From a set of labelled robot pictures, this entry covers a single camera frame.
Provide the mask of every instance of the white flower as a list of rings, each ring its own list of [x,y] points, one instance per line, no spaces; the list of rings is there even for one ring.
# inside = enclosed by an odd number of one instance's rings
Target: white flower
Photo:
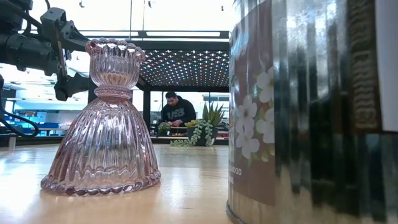
[[[254,127],[254,117],[257,113],[257,104],[252,102],[251,95],[247,95],[243,99],[243,105],[238,107],[238,122],[249,127]]]
[[[235,128],[234,125],[232,125],[229,128],[229,161],[234,162],[234,147],[235,147],[235,143],[234,143],[234,132],[235,132]]]
[[[264,143],[275,143],[275,125],[274,125],[274,109],[267,110],[265,115],[266,120],[260,119],[257,121],[256,129],[263,134],[262,140]]]
[[[242,148],[242,156],[250,159],[251,153],[257,152],[260,147],[258,139],[252,139],[254,135],[254,124],[253,126],[245,125],[243,120],[238,120],[235,129],[238,133],[236,138],[236,147]]]
[[[268,72],[262,72],[257,77],[256,85],[261,89],[259,96],[261,103],[274,101],[274,67],[268,69]]]

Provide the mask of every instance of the camera rig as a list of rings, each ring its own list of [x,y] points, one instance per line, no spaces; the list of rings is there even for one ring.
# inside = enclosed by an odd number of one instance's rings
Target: camera rig
[[[45,75],[57,74],[54,86],[58,100],[66,101],[73,94],[88,90],[89,79],[78,73],[67,74],[66,60],[74,50],[85,51],[88,39],[79,33],[73,21],[67,21],[66,12],[50,8],[41,17],[41,23],[29,15],[32,0],[0,0],[0,63],[43,70]],[[23,33],[23,20],[27,27]],[[31,33],[31,25],[37,34]]]

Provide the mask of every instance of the pink glass candle holder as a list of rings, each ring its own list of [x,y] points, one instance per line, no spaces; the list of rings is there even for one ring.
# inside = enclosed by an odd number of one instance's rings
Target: pink glass candle holder
[[[91,40],[86,51],[97,99],[70,125],[42,188],[56,194],[96,195],[158,183],[147,126],[130,101],[144,52],[114,39]]]

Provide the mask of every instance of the scalloped glass rim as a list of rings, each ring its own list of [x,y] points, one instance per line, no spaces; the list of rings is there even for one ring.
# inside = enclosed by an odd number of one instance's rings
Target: scalloped glass rim
[[[118,48],[120,52],[117,55],[121,55],[123,52],[129,52],[130,54],[135,53],[135,56],[139,56],[139,62],[142,63],[145,61],[146,56],[144,51],[137,47],[133,43],[127,43],[125,40],[116,40],[116,39],[93,39],[87,42],[86,44],[86,52],[90,55],[90,57],[103,54],[105,48],[114,49]]]

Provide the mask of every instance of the table surface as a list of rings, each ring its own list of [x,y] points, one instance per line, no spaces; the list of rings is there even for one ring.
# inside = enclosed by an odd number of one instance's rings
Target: table surface
[[[187,127],[170,127],[170,129],[187,129]]]
[[[40,190],[57,145],[0,151],[0,223],[223,224],[228,147],[155,144],[161,183],[123,195],[67,197]]]
[[[188,137],[186,136],[151,136],[150,138],[155,139],[155,138],[159,138],[159,139],[188,139]],[[222,137],[217,137],[216,140],[224,140],[224,139],[228,139],[228,138],[222,138]]]

